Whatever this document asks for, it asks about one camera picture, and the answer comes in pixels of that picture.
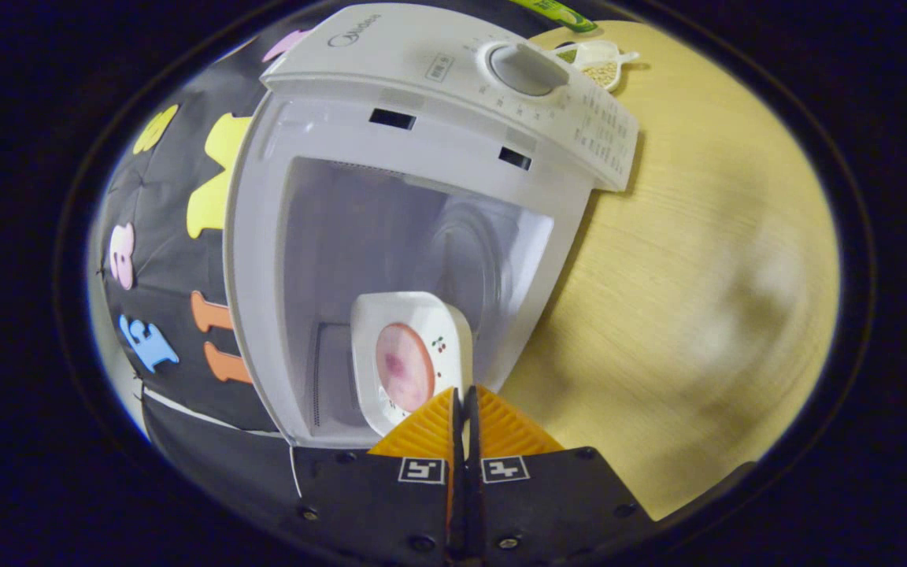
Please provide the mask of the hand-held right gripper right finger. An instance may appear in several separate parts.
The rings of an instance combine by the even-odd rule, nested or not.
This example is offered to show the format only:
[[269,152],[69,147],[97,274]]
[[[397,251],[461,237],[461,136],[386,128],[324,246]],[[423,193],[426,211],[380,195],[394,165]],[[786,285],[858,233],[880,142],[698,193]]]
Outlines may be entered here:
[[594,447],[561,447],[479,385],[465,396],[465,423],[465,562],[591,564],[653,531]]

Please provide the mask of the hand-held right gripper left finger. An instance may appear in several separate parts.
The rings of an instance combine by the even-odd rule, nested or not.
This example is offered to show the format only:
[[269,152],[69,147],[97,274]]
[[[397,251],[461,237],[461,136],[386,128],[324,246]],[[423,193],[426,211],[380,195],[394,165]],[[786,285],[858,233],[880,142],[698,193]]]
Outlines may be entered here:
[[463,445],[456,388],[440,392],[367,450],[292,451],[300,536],[352,564],[447,564]]

